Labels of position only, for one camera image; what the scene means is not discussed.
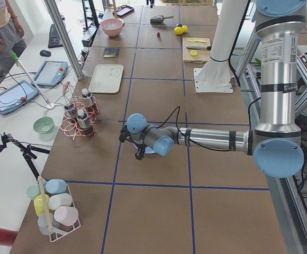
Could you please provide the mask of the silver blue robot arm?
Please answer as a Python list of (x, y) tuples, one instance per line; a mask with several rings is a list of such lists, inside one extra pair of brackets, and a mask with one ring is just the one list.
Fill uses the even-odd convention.
[(301, 130), (295, 124), (297, 35), (306, 24), (306, 1), (257, 1), (255, 33), (261, 40), (260, 122), (246, 132), (151, 125), (132, 114), (120, 132), (121, 142), (137, 147), (142, 159), (151, 148), (166, 156), (176, 144), (252, 155), (266, 175), (287, 178), (304, 163)]

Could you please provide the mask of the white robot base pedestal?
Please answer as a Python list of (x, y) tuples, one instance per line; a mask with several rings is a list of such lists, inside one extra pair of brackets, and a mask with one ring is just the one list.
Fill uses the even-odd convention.
[(197, 93), (232, 93), (229, 58), (250, 1), (223, 1), (210, 50), (210, 59), (201, 69), (195, 68)]

